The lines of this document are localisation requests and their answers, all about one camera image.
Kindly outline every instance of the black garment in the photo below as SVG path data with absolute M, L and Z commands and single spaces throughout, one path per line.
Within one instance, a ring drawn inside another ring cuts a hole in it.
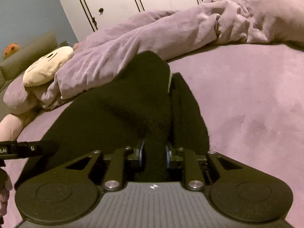
M 158 144 L 144 148 L 146 163 L 138 181 L 168 180 L 168 140 L 205 154 L 209 138 L 199 106 L 180 74 L 173 75 L 168 93 L 169 76 L 167 63 L 148 51 L 136 55 L 112 82 L 79 95 L 43 137 L 59 145 L 57 153 L 30 158 L 15 187 L 94 150 L 112 154 L 143 138 Z

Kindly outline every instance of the blue wall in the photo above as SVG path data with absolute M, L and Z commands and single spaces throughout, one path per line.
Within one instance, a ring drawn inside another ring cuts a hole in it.
M 25 46 L 51 30 L 58 43 L 77 42 L 59 0 L 0 0 L 0 56 L 7 45 Z

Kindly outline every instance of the white circular logo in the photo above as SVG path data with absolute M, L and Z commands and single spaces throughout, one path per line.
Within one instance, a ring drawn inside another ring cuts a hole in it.
M 158 185 L 156 185 L 155 183 L 154 184 L 152 184 L 152 185 L 150 185 L 150 188 L 151 189 L 157 189 L 159 186 Z

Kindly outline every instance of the silver screw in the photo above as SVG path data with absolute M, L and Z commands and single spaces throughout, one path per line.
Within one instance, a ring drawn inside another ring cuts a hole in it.
M 193 180 L 188 183 L 190 188 L 201 188 L 204 184 L 201 181 Z
M 105 182 L 104 185 L 107 188 L 117 188 L 120 185 L 120 183 L 118 181 L 115 181 L 115 180 L 110 180 L 110 181 Z

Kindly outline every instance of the gray ribbed plate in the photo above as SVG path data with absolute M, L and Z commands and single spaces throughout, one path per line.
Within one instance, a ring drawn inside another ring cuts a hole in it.
M 178 182 L 133 183 L 119 192 L 106 193 L 88 215 L 69 224 L 42 226 L 25 221 L 21 228 L 287 228 L 284 220 L 244 224 L 214 210 L 200 192 Z

